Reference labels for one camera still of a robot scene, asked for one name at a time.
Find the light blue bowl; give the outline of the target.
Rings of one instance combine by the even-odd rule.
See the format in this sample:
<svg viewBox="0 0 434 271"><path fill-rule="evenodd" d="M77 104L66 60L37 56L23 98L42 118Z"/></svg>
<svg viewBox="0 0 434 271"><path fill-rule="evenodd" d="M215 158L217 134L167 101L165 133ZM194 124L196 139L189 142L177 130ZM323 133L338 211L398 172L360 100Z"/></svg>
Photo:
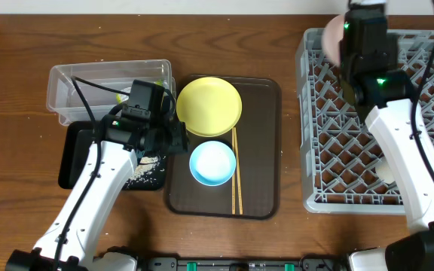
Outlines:
<svg viewBox="0 0 434 271"><path fill-rule="evenodd" d="M191 152L188 165L197 182L208 187L217 187L232 178L237 168L237 159L225 143L207 141Z"/></svg>

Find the green snack wrapper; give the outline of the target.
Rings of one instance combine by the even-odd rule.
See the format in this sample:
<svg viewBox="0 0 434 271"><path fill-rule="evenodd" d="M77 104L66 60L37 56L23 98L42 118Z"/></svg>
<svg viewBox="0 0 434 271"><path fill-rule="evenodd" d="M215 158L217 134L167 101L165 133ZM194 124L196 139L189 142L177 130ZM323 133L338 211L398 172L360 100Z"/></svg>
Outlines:
<svg viewBox="0 0 434 271"><path fill-rule="evenodd" d="M162 80L154 81L154 84L161 86L161 87L167 86ZM123 92L124 94L117 94L116 95L117 103L126 102L128 100L130 91L131 91L131 87L126 87L126 88L122 89L121 92Z"/></svg>

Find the small white green cup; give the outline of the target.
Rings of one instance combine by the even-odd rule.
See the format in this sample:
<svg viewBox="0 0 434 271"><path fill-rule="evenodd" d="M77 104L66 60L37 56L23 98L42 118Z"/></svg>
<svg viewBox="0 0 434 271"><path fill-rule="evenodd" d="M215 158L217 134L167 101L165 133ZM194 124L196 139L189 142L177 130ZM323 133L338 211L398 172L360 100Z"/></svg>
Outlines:
<svg viewBox="0 0 434 271"><path fill-rule="evenodd" d="M385 157L382 157L381 161L376 164L375 171L382 182L392 184L395 181L389 163Z"/></svg>

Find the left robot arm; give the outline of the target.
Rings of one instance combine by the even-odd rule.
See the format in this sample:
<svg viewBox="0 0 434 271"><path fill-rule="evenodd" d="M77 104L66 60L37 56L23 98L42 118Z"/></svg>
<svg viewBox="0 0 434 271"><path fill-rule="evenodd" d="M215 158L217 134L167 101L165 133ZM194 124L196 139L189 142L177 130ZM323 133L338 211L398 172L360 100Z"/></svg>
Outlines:
<svg viewBox="0 0 434 271"><path fill-rule="evenodd" d="M183 122L145 123L113 114L96 128L84 168L57 218L30 252L15 250L7 270L136 270L138 258L122 248L96 257L96 246L123 186L144 156L188 150Z"/></svg>

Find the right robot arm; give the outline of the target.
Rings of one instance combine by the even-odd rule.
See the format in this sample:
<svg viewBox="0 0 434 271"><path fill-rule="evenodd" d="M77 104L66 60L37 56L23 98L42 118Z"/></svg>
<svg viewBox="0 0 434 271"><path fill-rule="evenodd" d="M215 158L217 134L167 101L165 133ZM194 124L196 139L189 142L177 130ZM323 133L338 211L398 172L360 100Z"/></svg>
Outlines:
<svg viewBox="0 0 434 271"><path fill-rule="evenodd" d="M379 144L398 186L410 235L348 257L351 270L434 270L434 146L420 95L398 67L398 37L385 5L350 4L339 42L345 100Z"/></svg>

